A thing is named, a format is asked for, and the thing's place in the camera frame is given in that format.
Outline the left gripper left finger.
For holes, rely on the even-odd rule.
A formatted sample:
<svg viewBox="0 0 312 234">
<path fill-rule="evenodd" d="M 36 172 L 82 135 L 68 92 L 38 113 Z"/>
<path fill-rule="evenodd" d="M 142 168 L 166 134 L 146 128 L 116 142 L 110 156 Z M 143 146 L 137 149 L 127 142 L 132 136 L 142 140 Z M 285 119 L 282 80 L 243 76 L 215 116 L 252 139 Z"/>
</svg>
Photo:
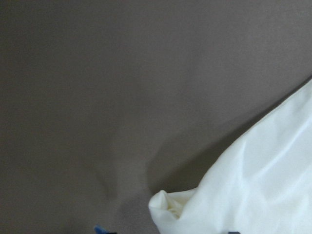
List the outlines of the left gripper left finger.
<svg viewBox="0 0 312 234">
<path fill-rule="evenodd" d="M 96 234 L 115 234 L 114 232 L 109 232 L 108 230 L 104 229 L 100 225 L 96 225 L 94 227 L 94 231 L 95 231 Z"/>
</svg>

